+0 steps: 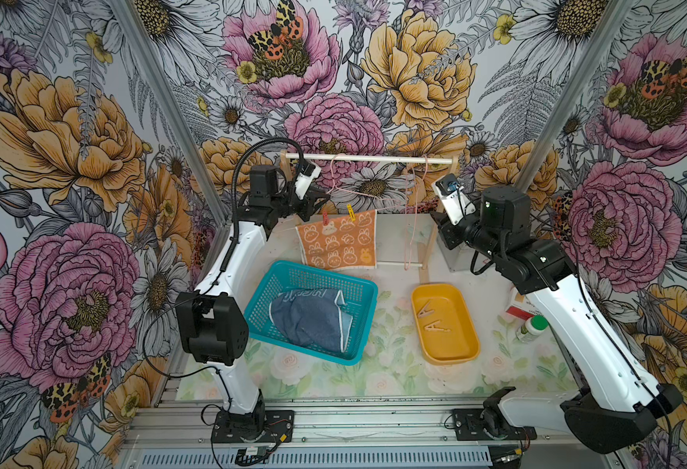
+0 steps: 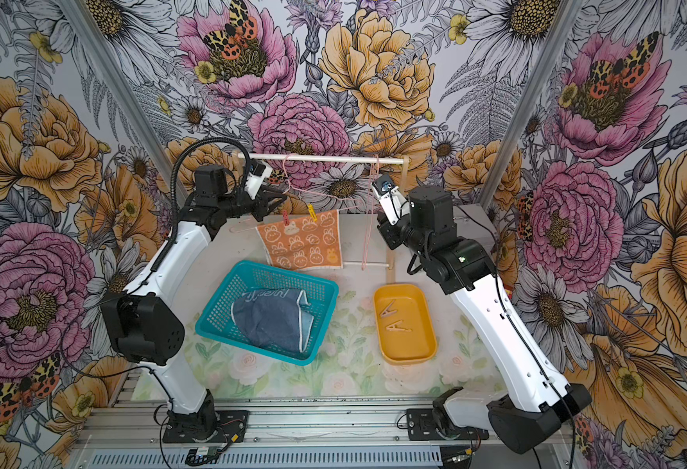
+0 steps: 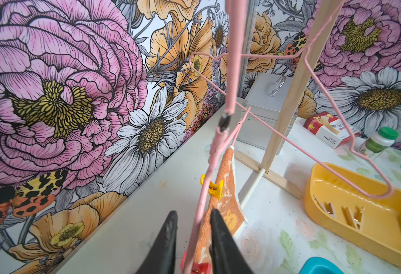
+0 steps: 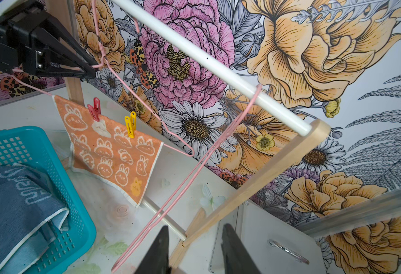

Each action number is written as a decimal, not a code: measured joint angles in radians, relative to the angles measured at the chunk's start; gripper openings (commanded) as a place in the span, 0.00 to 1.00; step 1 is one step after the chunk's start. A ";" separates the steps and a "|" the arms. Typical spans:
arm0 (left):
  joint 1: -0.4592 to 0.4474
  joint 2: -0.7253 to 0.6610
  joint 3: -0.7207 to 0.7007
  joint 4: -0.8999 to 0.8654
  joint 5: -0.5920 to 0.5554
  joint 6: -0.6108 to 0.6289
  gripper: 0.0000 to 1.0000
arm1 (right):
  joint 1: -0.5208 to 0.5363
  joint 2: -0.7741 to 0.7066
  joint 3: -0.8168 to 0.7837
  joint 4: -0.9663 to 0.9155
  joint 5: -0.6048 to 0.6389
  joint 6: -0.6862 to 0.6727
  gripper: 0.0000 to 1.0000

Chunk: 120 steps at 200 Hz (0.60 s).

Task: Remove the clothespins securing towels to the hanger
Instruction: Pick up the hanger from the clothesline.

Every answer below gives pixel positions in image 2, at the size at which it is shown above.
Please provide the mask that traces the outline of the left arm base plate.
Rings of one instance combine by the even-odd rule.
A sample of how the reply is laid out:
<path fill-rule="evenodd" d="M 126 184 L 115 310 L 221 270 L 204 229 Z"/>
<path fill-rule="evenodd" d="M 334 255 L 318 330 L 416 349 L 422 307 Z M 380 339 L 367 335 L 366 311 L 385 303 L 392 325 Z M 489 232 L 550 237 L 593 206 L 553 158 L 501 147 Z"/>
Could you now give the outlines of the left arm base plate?
<path fill-rule="evenodd" d="M 246 410 L 216 410 L 212 417 L 169 412 L 161 440 L 175 445 L 242 443 L 248 419 Z"/>

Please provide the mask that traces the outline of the blue towel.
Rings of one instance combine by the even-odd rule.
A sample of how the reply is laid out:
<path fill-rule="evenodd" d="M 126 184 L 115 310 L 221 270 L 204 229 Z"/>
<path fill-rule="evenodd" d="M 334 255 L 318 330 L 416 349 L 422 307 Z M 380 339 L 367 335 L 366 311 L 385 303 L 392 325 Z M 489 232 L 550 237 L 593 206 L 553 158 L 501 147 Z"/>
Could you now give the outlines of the blue towel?
<path fill-rule="evenodd" d="M 255 289 L 231 306 L 231 319 L 255 347 L 305 351 L 314 325 L 306 292 L 296 288 Z"/>

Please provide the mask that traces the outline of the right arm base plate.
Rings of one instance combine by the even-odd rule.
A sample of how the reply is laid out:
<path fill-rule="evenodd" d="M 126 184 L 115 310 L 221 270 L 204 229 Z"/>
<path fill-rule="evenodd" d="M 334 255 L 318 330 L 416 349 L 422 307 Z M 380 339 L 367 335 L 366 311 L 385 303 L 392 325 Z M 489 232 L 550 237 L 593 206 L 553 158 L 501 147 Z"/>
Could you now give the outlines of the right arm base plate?
<path fill-rule="evenodd" d="M 487 441 L 489 432 L 474 427 L 457 427 L 447 415 L 434 408 L 409 408 L 397 425 L 405 429 L 410 441 Z"/>

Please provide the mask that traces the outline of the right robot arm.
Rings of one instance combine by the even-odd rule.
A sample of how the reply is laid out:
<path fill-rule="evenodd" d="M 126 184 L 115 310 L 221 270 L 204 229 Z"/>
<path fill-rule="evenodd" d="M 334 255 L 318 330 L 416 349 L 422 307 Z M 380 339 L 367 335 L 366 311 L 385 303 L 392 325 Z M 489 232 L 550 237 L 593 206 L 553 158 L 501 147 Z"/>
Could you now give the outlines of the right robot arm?
<path fill-rule="evenodd" d="M 409 195 L 388 176 L 372 185 L 382 207 L 378 231 L 391 250 L 412 253 L 408 272 L 425 272 L 470 321 L 507 387 L 507 395 L 481 400 L 453 388 L 432 405 L 439 433 L 452 438 L 464 428 L 493 431 L 523 455 L 572 423 L 591 404 L 589 391 L 571 384 L 552 364 L 523 324 L 499 272 L 484 247 L 463 238 L 454 220 L 452 197 L 435 186 Z"/>

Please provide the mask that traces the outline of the yellow clothespin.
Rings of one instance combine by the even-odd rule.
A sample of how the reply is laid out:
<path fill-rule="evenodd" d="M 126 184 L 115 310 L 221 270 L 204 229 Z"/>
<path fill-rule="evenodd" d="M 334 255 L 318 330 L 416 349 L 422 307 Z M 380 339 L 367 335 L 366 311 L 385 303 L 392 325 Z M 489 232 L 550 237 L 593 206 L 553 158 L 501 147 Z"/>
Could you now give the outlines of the yellow clothespin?
<path fill-rule="evenodd" d="M 315 208 L 312 204 L 307 205 L 307 211 L 308 211 L 308 214 L 309 214 L 311 221 L 314 223 L 317 223 L 318 222 L 318 216 L 317 216 Z"/>

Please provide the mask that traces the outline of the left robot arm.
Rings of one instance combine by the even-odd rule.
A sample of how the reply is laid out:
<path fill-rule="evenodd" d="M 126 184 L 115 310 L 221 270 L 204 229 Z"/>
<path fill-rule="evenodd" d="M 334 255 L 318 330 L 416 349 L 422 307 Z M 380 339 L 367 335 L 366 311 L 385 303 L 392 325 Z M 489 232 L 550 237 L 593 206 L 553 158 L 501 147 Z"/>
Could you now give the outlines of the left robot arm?
<path fill-rule="evenodd" d="M 171 443 L 206 442 L 217 436 L 219 427 L 212 393 L 186 361 L 177 290 L 228 220 L 251 215 L 262 221 L 283 203 L 283 193 L 265 188 L 272 172 L 261 161 L 251 162 L 229 188 L 231 173 L 225 167 L 199 167 L 194 191 L 174 215 L 176 226 L 167 242 L 144 271 L 121 292 L 106 294 L 100 304 L 114 351 L 144 367 L 167 396 L 165 437 Z"/>

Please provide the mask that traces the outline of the orange bunny towel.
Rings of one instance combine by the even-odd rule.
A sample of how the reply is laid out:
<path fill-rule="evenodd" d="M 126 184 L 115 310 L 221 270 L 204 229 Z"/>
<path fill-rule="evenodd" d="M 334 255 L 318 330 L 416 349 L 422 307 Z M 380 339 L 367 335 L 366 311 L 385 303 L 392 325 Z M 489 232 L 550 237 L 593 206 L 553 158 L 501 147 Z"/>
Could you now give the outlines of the orange bunny towel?
<path fill-rule="evenodd" d="M 290 271 L 343 268 L 337 211 L 263 224 L 257 232 L 274 267 Z"/>

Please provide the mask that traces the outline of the beige clothespin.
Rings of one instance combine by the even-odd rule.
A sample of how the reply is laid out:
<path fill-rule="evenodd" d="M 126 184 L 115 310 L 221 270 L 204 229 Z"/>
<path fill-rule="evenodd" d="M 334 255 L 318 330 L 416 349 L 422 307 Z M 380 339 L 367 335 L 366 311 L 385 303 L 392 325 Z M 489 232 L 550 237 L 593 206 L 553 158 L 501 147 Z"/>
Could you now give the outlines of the beige clothespin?
<path fill-rule="evenodd" d="M 393 299 L 378 313 L 378 316 L 382 320 L 386 320 L 388 318 L 394 317 L 397 314 L 398 309 L 396 308 L 396 300 Z"/>
<path fill-rule="evenodd" d="M 408 328 L 406 324 L 404 324 L 403 320 L 396 320 L 395 322 L 392 322 L 391 324 L 388 324 L 386 326 L 386 331 L 389 332 L 404 332 L 404 333 L 409 333 L 412 332 L 412 328 Z"/>

